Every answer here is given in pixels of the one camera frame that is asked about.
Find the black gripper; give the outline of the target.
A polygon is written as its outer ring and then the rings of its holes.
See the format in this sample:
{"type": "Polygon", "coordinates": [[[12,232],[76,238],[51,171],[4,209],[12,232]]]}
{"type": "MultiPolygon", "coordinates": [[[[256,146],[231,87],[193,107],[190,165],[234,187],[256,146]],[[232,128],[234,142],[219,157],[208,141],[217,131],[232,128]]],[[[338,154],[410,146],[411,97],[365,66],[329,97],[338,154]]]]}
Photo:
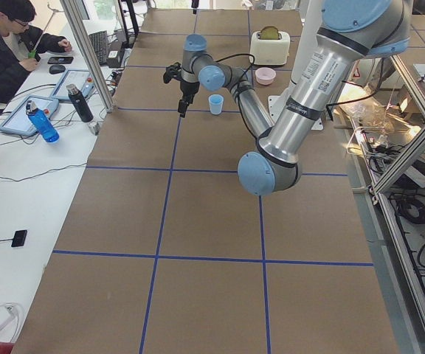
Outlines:
{"type": "Polygon", "coordinates": [[[178,113],[181,118],[186,117],[186,113],[189,105],[194,100],[195,95],[198,93],[200,88],[200,82],[190,83],[185,80],[180,81],[180,90],[182,91],[182,98],[179,100],[178,113]]]}

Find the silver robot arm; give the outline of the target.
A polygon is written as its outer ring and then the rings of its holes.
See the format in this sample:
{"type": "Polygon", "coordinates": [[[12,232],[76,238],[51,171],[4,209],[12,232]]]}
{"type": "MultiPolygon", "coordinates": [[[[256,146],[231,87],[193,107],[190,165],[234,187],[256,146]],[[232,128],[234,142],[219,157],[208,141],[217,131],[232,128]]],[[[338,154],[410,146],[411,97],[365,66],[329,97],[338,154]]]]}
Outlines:
{"type": "Polygon", "coordinates": [[[267,112],[244,70],[214,60],[206,38],[190,34],[178,65],[183,93],[178,112],[185,116],[200,87],[228,89],[256,145],[238,162],[241,185],[253,195],[286,190],[302,173],[297,155],[301,144],[354,62],[406,50],[412,7],[412,1],[324,1],[318,7],[317,46],[277,119],[267,112]]]}

